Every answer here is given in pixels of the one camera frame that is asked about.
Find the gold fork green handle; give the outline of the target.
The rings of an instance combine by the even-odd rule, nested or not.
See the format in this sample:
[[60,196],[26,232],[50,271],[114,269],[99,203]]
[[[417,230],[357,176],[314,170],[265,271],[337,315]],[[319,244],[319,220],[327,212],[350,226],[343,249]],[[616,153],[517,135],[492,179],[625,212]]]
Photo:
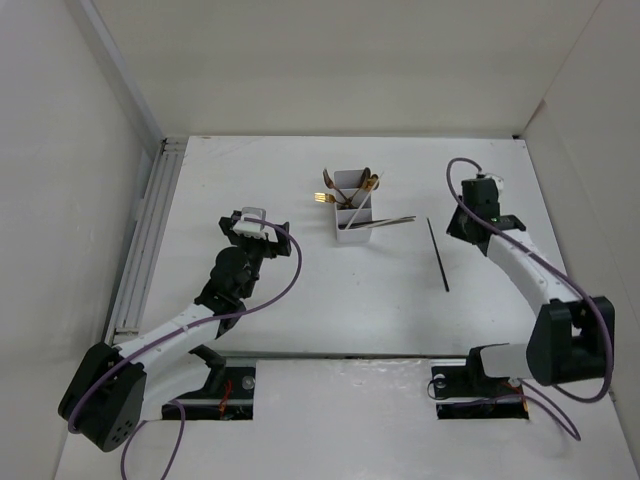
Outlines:
[[330,193],[316,192],[314,194],[314,200],[319,203],[336,204],[338,206],[344,205],[343,202],[337,200],[336,197]]

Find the dark grey chopstick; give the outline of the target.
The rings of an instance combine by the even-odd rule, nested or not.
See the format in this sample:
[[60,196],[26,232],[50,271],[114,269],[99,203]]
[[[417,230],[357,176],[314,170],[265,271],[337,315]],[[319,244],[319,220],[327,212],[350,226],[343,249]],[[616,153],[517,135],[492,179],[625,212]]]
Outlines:
[[376,223],[379,223],[380,221],[369,221],[369,222],[358,222],[358,223],[353,223],[350,226],[345,224],[345,225],[339,225],[338,226],[338,230],[341,231],[345,231],[345,230],[356,230],[356,229],[361,229],[361,228],[368,228]]
[[429,229],[431,241],[432,241],[432,244],[433,244],[434,252],[435,252],[435,255],[436,255],[436,260],[437,260],[437,263],[438,263],[439,271],[440,271],[440,274],[441,274],[443,286],[444,286],[445,291],[447,293],[449,293],[450,292],[450,286],[449,286],[449,282],[448,282],[448,279],[447,279],[446,271],[444,269],[444,264],[442,262],[442,257],[441,257],[441,254],[440,254],[440,250],[439,250],[439,247],[438,247],[438,244],[437,244],[435,232],[434,232],[434,229],[433,229],[433,226],[432,226],[432,223],[431,223],[431,220],[430,220],[429,217],[426,218],[426,221],[427,221],[427,226],[428,226],[428,229]]

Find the silver chopstick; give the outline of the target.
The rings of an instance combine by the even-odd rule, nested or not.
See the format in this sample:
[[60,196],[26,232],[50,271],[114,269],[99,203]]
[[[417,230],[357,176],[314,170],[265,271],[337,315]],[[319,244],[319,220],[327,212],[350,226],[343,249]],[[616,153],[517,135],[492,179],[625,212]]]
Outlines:
[[395,219],[380,220],[377,222],[373,222],[370,225],[367,225],[366,228],[373,229],[373,228],[379,228],[383,226],[394,226],[394,225],[399,225],[404,223],[410,223],[415,221],[415,219],[416,219],[415,216],[407,216],[407,217],[400,217]]
[[[381,174],[377,174],[379,176],[379,182],[377,184],[377,188],[380,184],[380,180],[381,178],[384,176],[384,173]],[[367,204],[369,198],[372,195],[372,192],[375,190],[372,190],[370,192],[366,192],[366,195],[362,198],[360,205],[357,207],[357,209],[355,210],[355,212],[353,213],[353,215],[351,216],[351,218],[349,219],[349,221],[347,222],[347,225],[351,225],[353,223],[355,223],[355,220],[357,219],[357,217],[359,216],[360,212],[364,209],[365,205]]]

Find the gold spoon green handle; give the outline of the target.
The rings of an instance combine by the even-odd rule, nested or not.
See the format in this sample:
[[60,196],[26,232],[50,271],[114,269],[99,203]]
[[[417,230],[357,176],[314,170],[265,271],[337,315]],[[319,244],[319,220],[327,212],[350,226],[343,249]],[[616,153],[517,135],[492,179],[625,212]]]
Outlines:
[[363,191],[370,192],[372,190],[376,190],[378,182],[379,182],[379,176],[377,174],[371,174],[369,183],[367,187],[363,189]]

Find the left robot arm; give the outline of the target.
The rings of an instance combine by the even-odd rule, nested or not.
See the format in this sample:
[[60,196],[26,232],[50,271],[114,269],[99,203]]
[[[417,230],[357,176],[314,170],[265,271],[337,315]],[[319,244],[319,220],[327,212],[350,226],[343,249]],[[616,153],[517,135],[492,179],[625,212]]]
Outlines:
[[230,245],[218,253],[209,280],[183,312],[132,340],[99,342],[87,351],[58,407],[70,433],[111,452],[140,423],[161,418],[163,406],[177,397],[221,390],[225,360],[208,343],[269,307],[244,304],[264,260],[301,252],[288,224],[264,216],[262,209],[245,208],[220,219]]

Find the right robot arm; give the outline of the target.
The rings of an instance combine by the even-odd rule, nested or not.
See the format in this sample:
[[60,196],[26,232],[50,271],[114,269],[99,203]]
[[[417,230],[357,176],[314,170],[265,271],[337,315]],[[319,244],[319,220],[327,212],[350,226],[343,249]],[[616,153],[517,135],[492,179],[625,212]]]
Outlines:
[[586,300],[547,269],[525,225],[500,212],[496,181],[482,174],[462,182],[447,233],[479,248],[516,286],[535,323],[525,344],[477,347],[463,369],[465,386],[487,393],[500,378],[531,378],[543,386],[612,373],[615,310],[604,297]]

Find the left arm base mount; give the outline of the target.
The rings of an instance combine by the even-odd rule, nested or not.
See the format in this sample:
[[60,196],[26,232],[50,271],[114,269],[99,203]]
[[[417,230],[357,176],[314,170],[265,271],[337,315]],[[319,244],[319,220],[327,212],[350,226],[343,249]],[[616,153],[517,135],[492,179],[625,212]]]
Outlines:
[[256,380],[256,360],[198,346],[157,378],[152,392],[163,404],[153,409],[153,417],[178,420],[183,408],[188,420],[251,420]]

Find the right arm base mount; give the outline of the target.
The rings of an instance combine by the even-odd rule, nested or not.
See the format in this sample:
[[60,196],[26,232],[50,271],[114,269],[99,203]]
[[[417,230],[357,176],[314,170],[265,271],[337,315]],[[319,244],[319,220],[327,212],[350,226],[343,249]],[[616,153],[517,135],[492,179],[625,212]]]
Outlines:
[[523,389],[508,379],[472,372],[465,363],[432,363],[428,395],[439,420],[528,420]]

